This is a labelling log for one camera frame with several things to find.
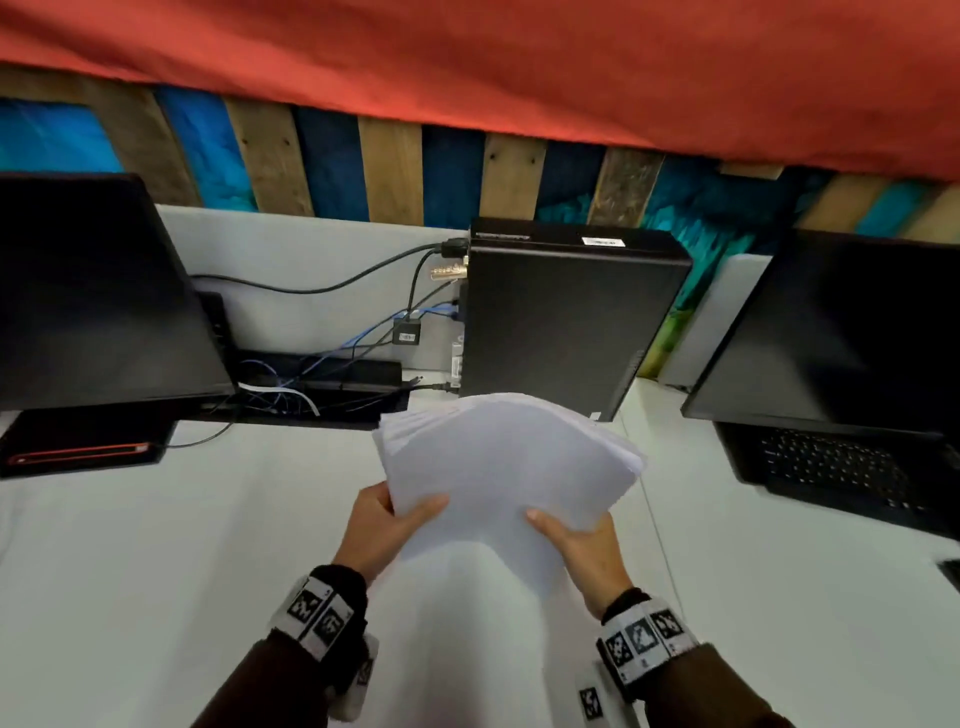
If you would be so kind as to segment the stack of white paper sheets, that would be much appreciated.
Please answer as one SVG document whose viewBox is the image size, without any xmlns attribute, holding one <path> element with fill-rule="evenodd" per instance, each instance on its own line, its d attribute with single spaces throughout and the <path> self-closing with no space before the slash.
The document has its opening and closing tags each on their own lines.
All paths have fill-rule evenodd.
<svg viewBox="0 0 960 728">
<path fill-rule="evenodd" d="M 629 440 L 528 394 L 471 395 L 383 415 L 372 438 L 395 515 L 427 497 L 449 497 L 442 513 L 403 547 L 403 558 L 482 544 L 541 597 L 553 590 L 563 565 L 527 522 L 526 510 L 587 530 L 646 467 Z"/>
</svg>

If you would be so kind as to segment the left wrist marker band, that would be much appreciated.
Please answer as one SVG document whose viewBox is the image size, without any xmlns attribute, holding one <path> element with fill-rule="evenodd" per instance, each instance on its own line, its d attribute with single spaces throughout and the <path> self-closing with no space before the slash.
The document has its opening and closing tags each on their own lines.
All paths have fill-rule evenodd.
<svg viewBox="0 0 960 728">
<path fill-rule="evenodd" d="M 359 613 L 328 583 L 314 576 L 299 578 L 269 622 L 269 633 L 294 641 L 320 663 L 330 650 L 359 625 Z"/>
</svg>

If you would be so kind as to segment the wrist marker band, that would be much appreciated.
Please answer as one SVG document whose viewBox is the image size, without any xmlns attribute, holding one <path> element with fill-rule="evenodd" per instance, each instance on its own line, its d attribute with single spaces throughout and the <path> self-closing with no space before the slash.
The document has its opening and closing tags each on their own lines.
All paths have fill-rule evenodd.
<svg viewBox="0 0 960 728">
<path fill-rule="evenodd" d="M 359 613 L 328 583 L 314 576 L 299 578 L 269 622 L 269 633 L 294 641 L 320 663 L 330 650 L 359 625 Z"/>
<path fill-rule="evenodd" d="M 667 601 L 652 597 L 603 625 L 596 646 L 614 683 L 627 693 L 699 641 Z"/>
</svg>

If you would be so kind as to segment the right wrist marker band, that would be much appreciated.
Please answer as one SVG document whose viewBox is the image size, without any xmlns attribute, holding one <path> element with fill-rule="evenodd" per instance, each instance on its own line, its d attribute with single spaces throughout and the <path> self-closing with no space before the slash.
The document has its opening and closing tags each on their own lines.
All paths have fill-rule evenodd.
<svg viewBox="0 0 960 728">
<path fill-rule="evenodd" d="M 596 646 L 614 683 L 627 693 L 699 641 L 667 601 L 652 597 L 603 625 Z"/>
</svg>

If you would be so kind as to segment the person's left hand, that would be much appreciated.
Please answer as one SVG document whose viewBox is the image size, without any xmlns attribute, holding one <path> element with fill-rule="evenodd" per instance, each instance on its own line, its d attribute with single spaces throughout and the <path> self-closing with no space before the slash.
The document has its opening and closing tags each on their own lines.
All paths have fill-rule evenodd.
<svg viewBox="0 0 960 728">
<path fill-rule="evenodd" d="M 370 587 L 420 530 L 399 532 L 389 485 L 381 481 L 359 491 L 331 563 L 353 570 Z"/>
</svg>

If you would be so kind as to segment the person's right forearm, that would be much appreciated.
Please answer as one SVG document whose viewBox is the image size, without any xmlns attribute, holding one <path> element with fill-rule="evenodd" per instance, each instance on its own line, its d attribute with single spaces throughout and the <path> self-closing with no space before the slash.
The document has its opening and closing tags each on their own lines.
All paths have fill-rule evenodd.
<svg viewBox="0 0 960 728">
<path fill-rule="evenodd" d="M 601 627 L 627 608 L 652 598 L 640 588 L 629 589 L 609 607 L 600 620 Z M 667 661 L 627 692 L 617 686 L 605 666 L 620 698 L 628 705 L 643 705 L 649 728 L 795 728 L 711 643 L 697 641 L 697 647 Z"/>
</svg>

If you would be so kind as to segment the black keyboard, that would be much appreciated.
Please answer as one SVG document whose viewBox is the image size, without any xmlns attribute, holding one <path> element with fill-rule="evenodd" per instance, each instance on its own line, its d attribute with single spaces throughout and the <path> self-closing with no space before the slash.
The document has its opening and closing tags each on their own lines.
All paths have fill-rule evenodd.
<svg viewBox="0 0 960 728">
<path fill-rule="evenodd" d="M 723 422 L 714 428 L 745 484 L 960 542 L 960 451 L 949 444 Z"/>
</svg>

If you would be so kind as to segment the black monitor base red stripe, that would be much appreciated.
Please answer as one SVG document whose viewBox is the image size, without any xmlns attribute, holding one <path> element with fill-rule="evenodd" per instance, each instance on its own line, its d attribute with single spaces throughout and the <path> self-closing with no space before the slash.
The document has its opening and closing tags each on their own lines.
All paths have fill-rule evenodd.
<svg viewBox="0 0 960 728">
<path fill-rule="evenodd" d="M 0 480 L 155 465 L 177 423 L 170 415 L 24 411 L 0 435 Z"/>
</svg>

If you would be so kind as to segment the red fabric canopy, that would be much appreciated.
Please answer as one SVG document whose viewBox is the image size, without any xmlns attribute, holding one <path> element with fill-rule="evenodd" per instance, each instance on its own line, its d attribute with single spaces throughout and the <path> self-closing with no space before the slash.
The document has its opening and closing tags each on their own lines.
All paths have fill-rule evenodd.
<svg viewBox="0 0 960 728">
<path fill-rule="evenodd" d="M 960 181 L 960 0 L 0 0 L 0 62 Z"/>
</svg>

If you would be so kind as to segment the black computer monitor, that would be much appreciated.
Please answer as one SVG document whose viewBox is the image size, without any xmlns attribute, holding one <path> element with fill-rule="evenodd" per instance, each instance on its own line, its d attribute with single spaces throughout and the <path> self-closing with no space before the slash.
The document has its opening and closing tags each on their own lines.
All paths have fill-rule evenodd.
<svg viewBox="0 0 960 728">
<path fill-rule="evenodd" d="M 0 172 L 0 411 L 234 391 L 139 176 Z"/>
<path fill-rule="evenodd" d="M 792 233 L 681 413 L 830 434 L 960 438 L 960 244 Z"/>
</svg>

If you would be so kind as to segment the person's left forearm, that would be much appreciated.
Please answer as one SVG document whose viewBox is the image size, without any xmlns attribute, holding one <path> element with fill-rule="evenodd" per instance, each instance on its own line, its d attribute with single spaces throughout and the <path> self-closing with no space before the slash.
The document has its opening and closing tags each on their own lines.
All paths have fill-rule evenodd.
<svg viewBox="0 0 960 728">
<path fill-rule="evenodd" d="M 366 583 L 356 571 L 324 564 L 308 574 L 333 587 L 359 624 L 315 661 L 294 640 L 269 633 L 246 652 L 190 728 L 329 728 L 330 708 L 361 693 L 373 653 L 366 639 Z"/>
</svg>

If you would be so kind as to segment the person's right hand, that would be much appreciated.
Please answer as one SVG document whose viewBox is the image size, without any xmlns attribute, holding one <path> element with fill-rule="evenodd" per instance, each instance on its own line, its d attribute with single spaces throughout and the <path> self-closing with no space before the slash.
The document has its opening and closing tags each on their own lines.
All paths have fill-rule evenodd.
<svg viewBox="0 0 960 728">
<path fill-rule="evenodd" d="M 610 607 L 634 583 L 623 562 L 612 514 L 606 512 L 575 546 L 554 546 L 585 607 L 603 621 Z"/>
</svg>

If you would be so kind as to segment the black desktop computer tower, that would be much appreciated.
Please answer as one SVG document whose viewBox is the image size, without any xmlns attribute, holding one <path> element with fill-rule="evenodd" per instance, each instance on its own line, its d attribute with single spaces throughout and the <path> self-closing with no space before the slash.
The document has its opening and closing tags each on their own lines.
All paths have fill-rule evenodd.
<svg viewBox="0 0 960 728">
<path fill-rule="evenodd" d="M 671 233 L 479 217 L 459 393 L 524 394 L 612 421 L 688 278 Z"/>
</svg>

